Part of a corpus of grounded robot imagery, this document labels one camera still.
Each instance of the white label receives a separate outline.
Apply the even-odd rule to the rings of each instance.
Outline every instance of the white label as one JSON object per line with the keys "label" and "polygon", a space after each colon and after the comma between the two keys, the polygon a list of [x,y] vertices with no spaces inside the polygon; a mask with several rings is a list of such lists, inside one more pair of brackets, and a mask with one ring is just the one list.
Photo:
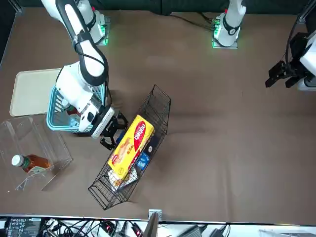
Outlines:
{"label": "white label", "polygon": [[37,174],[37,173],[40,173],[42,171],[44,171],[45,169],[43,167],[39,167],[39,166],[34,166],[30,171],[29,173],[34,173],[34,174]]}

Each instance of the beige tray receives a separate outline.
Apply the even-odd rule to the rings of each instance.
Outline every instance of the beige tray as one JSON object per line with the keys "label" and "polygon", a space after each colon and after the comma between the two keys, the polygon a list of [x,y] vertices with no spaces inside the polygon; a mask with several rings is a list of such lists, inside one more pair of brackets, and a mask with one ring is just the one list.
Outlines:
{"label": "beige tray", "polygon": [[19,72],[15,77],[10,115],[47,113],[49,97],[59,69]]}

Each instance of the dark wall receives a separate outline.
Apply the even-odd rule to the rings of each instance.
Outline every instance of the dark wall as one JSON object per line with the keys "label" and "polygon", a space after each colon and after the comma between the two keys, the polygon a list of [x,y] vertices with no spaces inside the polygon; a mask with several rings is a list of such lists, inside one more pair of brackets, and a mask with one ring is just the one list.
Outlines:
{"label": "dark wall", "polygon": [[[247,13],[297,14],[308,0],[247,0]],[[40,0],[19,0],[24,7],[42,6]],[[229,0],[90,0],[97,9],[149,10],[159,14],[172,11],[222,12]]]}
{"label": "dark wall", "polygon": [[7,0],[1,1],[0,7],[0,61],[2,60],[6,43],[8,41],[11,27],[15,16],[14,8]]}

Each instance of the black wire basket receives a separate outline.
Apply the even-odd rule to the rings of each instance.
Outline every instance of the black wire basket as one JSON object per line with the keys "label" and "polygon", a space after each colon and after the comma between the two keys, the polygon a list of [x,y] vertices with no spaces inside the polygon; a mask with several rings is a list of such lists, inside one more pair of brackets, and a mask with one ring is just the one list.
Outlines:
{"label": "black wire basket", "polygon": [[112,168],[108,165],[108,161],[105,163],[93,184],[88,188],[103,210],[129,201],[137,183],[167,134],[170,106],[170,97],[157,85],[154,85],[152,91],[137,112],[137,115],[142,116],[155,128],[153,136],[142,151],[142,153],[146,153],[146,157],[149,160],[147,163],[143,163],[141,154],[123,180],[114,174]]}

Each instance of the red logo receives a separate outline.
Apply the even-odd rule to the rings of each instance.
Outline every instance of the red logo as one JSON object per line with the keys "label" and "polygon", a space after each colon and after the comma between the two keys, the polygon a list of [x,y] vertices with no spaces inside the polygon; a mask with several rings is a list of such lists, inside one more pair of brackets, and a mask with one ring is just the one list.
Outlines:
{"label": "red logo", "polygon": [[142,140],[145,136],[146,132],[146,125],[144,121],[141,121],[137,124],[134,134],[134,148],[135,151],[139,148],[140,144],[142,143]]}
{"label": "red logo", "polygon": [[117,162],[117,158],[118,156],[115,155],[113,158],[112,158],[112,164],[115,165],[115,163]]}

